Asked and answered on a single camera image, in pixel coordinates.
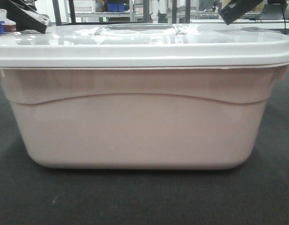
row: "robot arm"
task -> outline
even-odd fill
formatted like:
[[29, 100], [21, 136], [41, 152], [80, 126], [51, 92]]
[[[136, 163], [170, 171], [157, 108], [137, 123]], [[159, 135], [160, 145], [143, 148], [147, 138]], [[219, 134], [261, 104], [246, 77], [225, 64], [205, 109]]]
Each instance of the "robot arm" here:
[[227, 25], [252, 10], [263, 0], [231, 0], [219, 13]]
[[45, 33], [50, 23], [49, 18], [39, 14], [23, 0], [0, 0], [0, 8], [7, 10], [6, 16], [16, 22], [16, 28], [23, 27]]

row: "pink plastic bin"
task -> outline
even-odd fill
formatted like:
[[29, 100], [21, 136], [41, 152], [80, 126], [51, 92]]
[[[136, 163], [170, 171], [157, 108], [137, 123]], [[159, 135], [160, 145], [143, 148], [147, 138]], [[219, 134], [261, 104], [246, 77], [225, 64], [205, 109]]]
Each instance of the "pink plastic bin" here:
[[27, 151], [53, 168], [238, 166], [288, 64], [289, 36], [234, 25], [0, 37], [1, 84]]

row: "lid handle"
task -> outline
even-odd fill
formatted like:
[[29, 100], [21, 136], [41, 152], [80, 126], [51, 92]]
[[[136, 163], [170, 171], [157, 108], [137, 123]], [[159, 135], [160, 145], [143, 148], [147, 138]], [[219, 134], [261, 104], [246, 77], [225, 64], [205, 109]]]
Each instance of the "lid handle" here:
[[102, 26], [97, 35], [120, 35], [129, 33], [140, 34], [180, 34], [180, 30], [173, 24], [160, 23], [129, 23], [129, 24], [111, 24]]

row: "dark gray carpet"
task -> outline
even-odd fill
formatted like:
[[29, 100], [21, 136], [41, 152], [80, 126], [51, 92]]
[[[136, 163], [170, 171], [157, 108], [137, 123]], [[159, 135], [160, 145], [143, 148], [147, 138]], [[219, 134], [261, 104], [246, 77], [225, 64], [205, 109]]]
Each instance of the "dark gray carpet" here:
[[43, 168], [0, 87], [0, 225], [42, 224], [289, 225], [289, 70], [248, 161], [217, 172]]

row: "white lid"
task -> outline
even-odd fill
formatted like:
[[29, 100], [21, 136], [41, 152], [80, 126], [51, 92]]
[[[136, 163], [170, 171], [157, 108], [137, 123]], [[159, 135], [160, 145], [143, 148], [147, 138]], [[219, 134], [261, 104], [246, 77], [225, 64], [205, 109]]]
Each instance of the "white lid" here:
[[289, 36], [225, 24], [49, 27], [0, 36], [0, 68], [273, 67]]

